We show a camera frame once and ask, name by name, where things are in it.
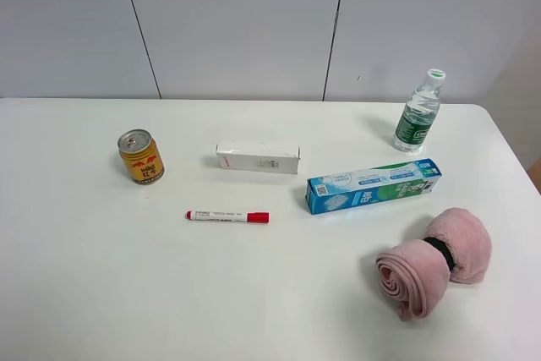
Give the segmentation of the blue Darlie toothpaste box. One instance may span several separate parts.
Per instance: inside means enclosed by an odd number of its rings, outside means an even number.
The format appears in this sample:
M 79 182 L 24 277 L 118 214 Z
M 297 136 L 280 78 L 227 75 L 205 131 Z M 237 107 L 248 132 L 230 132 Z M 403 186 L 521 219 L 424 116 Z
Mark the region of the blue Darlie toothpaste box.
M 306 201 L 313 215 L 340 211 L 428 194 L 441 176 L 430 159 L 325 175 L 307 181 Z

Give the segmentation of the white cardboard box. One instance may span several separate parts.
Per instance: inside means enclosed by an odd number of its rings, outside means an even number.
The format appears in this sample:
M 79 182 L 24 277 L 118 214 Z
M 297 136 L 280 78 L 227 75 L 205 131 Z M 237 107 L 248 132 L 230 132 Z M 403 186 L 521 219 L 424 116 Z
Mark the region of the white cardboard box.
M 219 141 L 216 157 L 223 169 L 297 174 L 298 145 L 253 141 Z

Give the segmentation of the red whiteboard marker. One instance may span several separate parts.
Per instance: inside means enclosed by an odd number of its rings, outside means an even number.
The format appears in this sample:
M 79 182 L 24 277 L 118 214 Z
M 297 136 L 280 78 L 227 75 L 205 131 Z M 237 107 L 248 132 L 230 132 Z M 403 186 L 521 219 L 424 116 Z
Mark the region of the red whiteboard marker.
M 268 212 L 220 212 L 220 211 L 187 211 L 185 217 L 198 222 L 247 222 L 268 224 Z

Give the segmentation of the yellow Red Bull can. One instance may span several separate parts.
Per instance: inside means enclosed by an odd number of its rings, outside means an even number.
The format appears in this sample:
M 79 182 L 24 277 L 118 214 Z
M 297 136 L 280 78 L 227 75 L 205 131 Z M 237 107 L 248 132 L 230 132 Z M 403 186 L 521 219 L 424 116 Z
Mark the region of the yellow Red Bull can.
M 156 141 L 147 130 L 129 130 L 119 137 L 117 147 L 135 183 L 152 184 L 165 174 L 165 166 Z

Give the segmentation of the clear water bottle green label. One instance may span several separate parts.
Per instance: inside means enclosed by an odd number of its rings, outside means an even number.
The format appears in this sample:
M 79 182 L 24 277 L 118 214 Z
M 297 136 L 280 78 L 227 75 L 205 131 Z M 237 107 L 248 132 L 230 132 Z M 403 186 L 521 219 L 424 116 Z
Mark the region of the clear water bottle green label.
M 427 71 L 423 83 L 406 102 L 396 126 L 393 139 L 396 149 L 407 153 L 422 149 L 440 110 L 440 92 L 445 79 L 443 70 L 431 68 Z

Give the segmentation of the rolled pink towel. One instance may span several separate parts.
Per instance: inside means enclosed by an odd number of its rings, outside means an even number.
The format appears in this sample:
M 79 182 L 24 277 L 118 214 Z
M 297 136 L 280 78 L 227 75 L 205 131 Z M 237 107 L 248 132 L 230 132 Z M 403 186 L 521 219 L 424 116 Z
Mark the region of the rolled pink towel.
M 449 271 L 442 254 L 424 242 L 434 237 L 444 241 L 456 263 Z M 401 320 L 430 315 L 451 282 L 478 284 L 489 268 L 490 235 L 470 211 L 450 208 L 428 225 L 424 236 L 379 253 L 375 260 L 380 287 L 396 301 Z

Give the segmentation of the black elastic band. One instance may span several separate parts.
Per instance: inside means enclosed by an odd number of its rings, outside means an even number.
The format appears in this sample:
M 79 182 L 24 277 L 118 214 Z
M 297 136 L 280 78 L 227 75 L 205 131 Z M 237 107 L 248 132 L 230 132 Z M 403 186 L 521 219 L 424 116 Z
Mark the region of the black elastic band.
M 426 238 L 424 238 L 424 242 L 430 244 L 432 247 L 437 249 L 442 254 L 442 256 L 444 257 L 449 271 L 453 271 L 456 263 L 455 263 L 455 261 L 453 259 L 453 256 L 452 256 L 449 248 L 445 244 L 445 242 L 439 240 L 438 238 L 434 238 L 434 237 L 426 237 Z

